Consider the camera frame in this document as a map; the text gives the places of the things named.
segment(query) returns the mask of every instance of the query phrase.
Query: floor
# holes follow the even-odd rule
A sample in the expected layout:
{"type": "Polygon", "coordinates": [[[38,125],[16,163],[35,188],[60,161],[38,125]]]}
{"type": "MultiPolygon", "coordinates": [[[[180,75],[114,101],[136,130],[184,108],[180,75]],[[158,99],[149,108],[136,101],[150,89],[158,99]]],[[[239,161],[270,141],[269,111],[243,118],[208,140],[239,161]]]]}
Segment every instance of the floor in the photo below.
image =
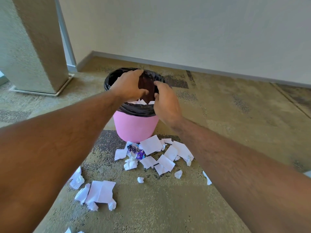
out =
{"type": "MultiPolygon", "coordinates": [[[[164,76],[188,119],[299,172],[311,169],[311,90],[99,57],[76,73],[58,98],[8,92],[10,83],[0,86],[0,126],[102,92],[105,77],[119,67],[149,69],[164,76]]],[[[179,141],[162,122],[155,134],[179,141]]],[[[67,183],[35,232],[65,232],[68,227],[73,233],[249,232],[216,188],[207,186],[196,160],[191,167],[179,160],[172,173],[162,176],[142,166],[124,171],[124,161],[114,161],[115,150],[124,146],[111,119],[81,165],[85,183],[117,183],[114,211],[110,212],[107,204],[99,204],[98,212],[89,211],[74,201],[77,191],[67,183]],[[183,171],[180,180],[173,175],[179,169],[183,171]],[[138,176],[145,177],[144,184],[138,184],[138,176]]]]}

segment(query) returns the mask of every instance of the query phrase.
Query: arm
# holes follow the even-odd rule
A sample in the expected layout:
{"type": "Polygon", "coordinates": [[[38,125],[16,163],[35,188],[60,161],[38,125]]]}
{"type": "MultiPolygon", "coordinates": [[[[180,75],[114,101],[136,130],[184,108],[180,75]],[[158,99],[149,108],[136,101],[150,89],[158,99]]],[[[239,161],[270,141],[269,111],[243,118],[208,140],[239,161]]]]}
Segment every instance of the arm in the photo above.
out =
{"type": "Polygon", "coordinates": [[[124,73],[107,92],[0,129],[2,230],[33,232],[114,112],[148,93],[138,89],[142,72],[124,73]]]}
{"type": "Polygon", "coordinates": [[[252,232],[311,232],[308,177],[185,119],[173,90],[155,84],[155,113],[184,141],[252,232]]]}

